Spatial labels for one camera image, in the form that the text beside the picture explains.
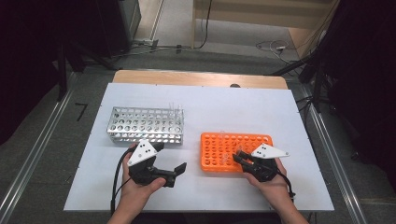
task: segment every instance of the desk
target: desk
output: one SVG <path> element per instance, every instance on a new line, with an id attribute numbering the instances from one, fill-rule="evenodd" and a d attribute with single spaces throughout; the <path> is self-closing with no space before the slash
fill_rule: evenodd
<path id="1" fill-rule="evenodd" d="M 206 20 L 209 2 L 193 0 L 192 47 L 195 20 Z M 338 3 L 339 0 L 213 0 L 209 19 L 289 27 L 294 46 L 304 57 L 330 24 Z"/>
<path id="2" fill-rule="evenodd" d="M 258 80 L 264 87 L 273 88 L 260 89 Z M 107 86 L 64 206 L 65 211 L 109 210 L 117 162 L 128 147 L 111 142 L 106 134 L 112 107 L 166 108 L 169 102 L 183 105 L 184 142 L 181 146 L 165 145 L 157 155 L 155 166 L 173 170 L 185 161 L 187 169 L 177 178 L 174 188 L 161 188 L 154 193 L 144 211 L 273 211 L 241 174 L 201 170 L 200 134 L 220 131 L 271 135 L 276 147 L 290 153 L 290 157 L 282 161 L 297 193 L 297 208 L 304 211 L 333 210 L 297 106 L 282 77 L 119 71 L 114 82 Z M 244 88 L 226 88 L 230 83 Z"/>

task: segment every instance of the hand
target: hand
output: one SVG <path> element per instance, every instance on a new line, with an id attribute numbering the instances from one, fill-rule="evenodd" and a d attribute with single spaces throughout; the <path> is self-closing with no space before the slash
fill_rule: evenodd
<path id="1" fill-rule="evenodd" d="M 276 158 L 275 160 L 279 171 L 286 175 L 286 169 L 280 159 Z M 244 176 L 251 185 L 260 190 L 268 203 L 277 211 L 283 221 L 282 223 L 307 223 L 291 201 L 288 185 L 282 176 L 276 175 L 271 181 L 267 182 L 259 182 L 256 177 L 248 173 L 244 173 Z"/>
<path id="2" fill-rule="evenodd" d="M 128 160 L 131 158 L 132 153 L 126 154 L 122 161 L 122 183 L 128 181 L 121 189 L 121 196 L 119 205 L 108 221 L 108 223 L 128 223 L 142 211 L 143 207 L 149 200 L 149 196 L 160 189 L 165 183 L 164 178 L 157 178 L 147 186 L 136 184 L 129 177 Z"/>

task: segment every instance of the person's left hand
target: person's left hand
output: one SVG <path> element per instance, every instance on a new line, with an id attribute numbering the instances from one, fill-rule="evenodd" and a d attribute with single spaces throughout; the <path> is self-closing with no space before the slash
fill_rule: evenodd
<path id="1" fill-rule="evenodd" d="M 131 223 L 142 211 L 149 196 L 166 183 L 166 180 L 161 177 L 147 186 L 138 185 L 132 179 L 128 180 L 130 177 L 127 163 L 131 156 L 132 152 L 126 154 L 122 161 L 122 183 L 128 182 L 122 186 L 119 205 L 108 223 Z"/>

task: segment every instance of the desk panel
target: desk panel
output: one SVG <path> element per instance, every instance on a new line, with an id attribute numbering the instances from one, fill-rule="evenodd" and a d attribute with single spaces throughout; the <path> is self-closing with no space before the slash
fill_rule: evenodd
<path id="1" fill-rule="evenodd" d="M 112 182 L 128 145 L 113 143 L 106 127 L 113 106 L 165 107 L 181 104 L 185 115 L 182 146 L 165 145 L 155 166 L 173 170 L 187 162 L 172 189 L 162 188 L 148 200 L 147 212 L 273 211 L 241 174 L 206 173 L 200 168 L 203 132 L 263 133 L 290 153 L 288 169 L 295 204 L 302 211 L 333 210 L 293 96 L 287 90 L 148 84 L 108 84 L 82 155 L 65 211 L 107 211 Z"/>

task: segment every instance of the gray floor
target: gray floor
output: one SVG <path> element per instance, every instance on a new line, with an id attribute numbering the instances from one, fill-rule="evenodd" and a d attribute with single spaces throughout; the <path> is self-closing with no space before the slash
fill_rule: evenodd
<path id="1" fill-rule="evenodd" d="M 168 0 L 165 3 L 175 2 L 175 0 Z M 189 39 L 186 37 L 189 33 L 176 33 L 176 31 L 169 30 L 169 27 L 164 28 L 164 23 L 170 21 L 166 18 L 171 16 L 172 13 L 166 14 L 165 11 L 163 12 L 156 38 L 160 39 L 161 45 L 188 44 L 184 41 Z M 177 26 L 177 30 L 183 31 L 180 27 Z M 277 39 L 290 40 L 290 37 L 285 33 L 284 28 L 262 27 L 262 29 L 267 29 L 265 33 L 259 34 L 262 35 L 262 40 L 251 38 L 252 41 L 249 44 L 246 44 L 247 42 L 243 41 L 244 37 L 241 37 L 241 34 L 249 33 L 249 31 L 237 32 L 238 35 L 235 39 L 227 40 L 229 43 L 222 43 L 221 40 L 210 35 L 207 45 L 205 45 L 207 49 L 202 48 L 200 51 L 187 50 L 179 54 L 176 54 L 174 50 L 162 50 L 150 54 L 124 56 L 117 60 L 115 65 L 124 69 L 162 69 L 250 75 L 270 74 L 282 68 L 285 63 L 272 52 L 257 49 L 256 41 L 259 43 Z M 169 34 L 180 35 L 172 38 Z M 284 56 L 288 60 L 296 60 L 295 52 Z M 104 223 L 108 220 L 108 213 L 66 213 L 63 211 L 63 207 L 105 92 L 106 84 L 111 82 L 113 76 L 114 72 L 107 71 L 97 64 L 89 65 L 84 74 L 78 74 L 74 92 L 8 223 Z M 293 71 L 283 77 L 288 81 L 288 86 L 295 98 L 301 99 L 304 97 L 303 88 L 295 76 L 296 73 Z M 52 109 L 55 107 L 56 98 L 57 87 L 44 97 L 11 139 L 0 146 L 0 194 L 2 197 L 21 169 L 35 144 L 35 140 L 45 126 Z M 79 121 L 77 119 L 82 108 L 76 103 L 88 105 Z M 385 174 L 372 164 L 364 164 L 350 159 L 354 150 L 349 143 L 340 119 L 333 115 L 326 105 L 322 105 L 321 108 L 334 147 L 361 202 L 367 222 L 396 223 L 394 218 L 396 195 Z M 333 212 L 317 213 L 318 223 L 353 223 L 318 131 L 310 116 L 308 116 L 307 126 L 318 156 L 318 164 L 328 183 L 328 190 L 335 207 Z"/>

